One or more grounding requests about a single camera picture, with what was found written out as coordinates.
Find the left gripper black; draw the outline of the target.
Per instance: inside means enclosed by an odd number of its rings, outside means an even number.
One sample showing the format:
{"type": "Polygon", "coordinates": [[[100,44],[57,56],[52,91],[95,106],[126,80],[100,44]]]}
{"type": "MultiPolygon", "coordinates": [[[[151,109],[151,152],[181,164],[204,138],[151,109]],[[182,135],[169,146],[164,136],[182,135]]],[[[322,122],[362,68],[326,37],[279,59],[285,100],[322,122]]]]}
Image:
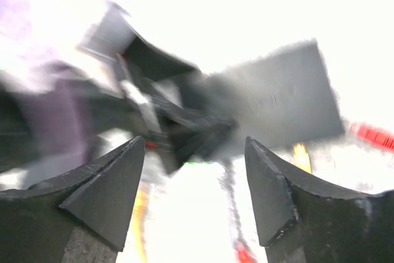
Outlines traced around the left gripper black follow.
{"type": "Polygon", "coordinates": [[[168,174],[193,155],[211,156],[236,127],[228,116],[180,107],[157,88],[159,79],[171,73],[191,73],[195,68],[148,44],[117,4],[108,6],[78,49],[107,66],[124,108],[131,114],[132,130],[158,152],[168,174]]]}

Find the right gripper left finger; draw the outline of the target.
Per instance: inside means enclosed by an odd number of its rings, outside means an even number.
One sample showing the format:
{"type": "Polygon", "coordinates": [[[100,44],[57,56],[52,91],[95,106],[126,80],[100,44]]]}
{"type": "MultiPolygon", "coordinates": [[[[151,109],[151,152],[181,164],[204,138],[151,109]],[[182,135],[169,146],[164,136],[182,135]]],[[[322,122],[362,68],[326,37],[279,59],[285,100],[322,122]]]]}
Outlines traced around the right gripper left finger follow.
{"type": "Polygon", "coordinates": [[[31,186],[40,192],[40,228],[30,245],[37,253],[62,253],[81,227],[121,252],[145,156],[140,136],[91,163],[31,186]]]}

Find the black network switch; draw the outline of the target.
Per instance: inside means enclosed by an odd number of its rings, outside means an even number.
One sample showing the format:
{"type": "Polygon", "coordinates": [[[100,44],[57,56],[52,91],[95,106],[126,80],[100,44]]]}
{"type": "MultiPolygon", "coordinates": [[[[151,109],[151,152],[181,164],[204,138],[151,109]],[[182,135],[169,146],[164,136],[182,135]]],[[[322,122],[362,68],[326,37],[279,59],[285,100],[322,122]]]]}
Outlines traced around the black network switch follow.
{"type": "Polygon", "coordinates": [[[237,123],[220,149],[221,155],[242,154],[248,136],[267,148],[286,148],[344,133],[326,67],[314,41],[204,76],[196,82],[196,88],[208,109],[237,123]]]}

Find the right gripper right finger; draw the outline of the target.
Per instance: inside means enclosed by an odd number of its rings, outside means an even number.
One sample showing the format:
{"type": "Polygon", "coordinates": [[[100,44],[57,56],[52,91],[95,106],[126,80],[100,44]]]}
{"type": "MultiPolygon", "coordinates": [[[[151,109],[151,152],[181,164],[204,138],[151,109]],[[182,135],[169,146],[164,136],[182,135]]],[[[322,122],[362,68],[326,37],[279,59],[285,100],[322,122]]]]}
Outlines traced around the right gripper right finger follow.
{"type": "Polygon", "coordinates": [[[333,200],[368,196],[301,170],[252,137],[246,138],[244,160],[260,246],[272,245],[282,231],[299,220],[293,189],[333,200]]]}

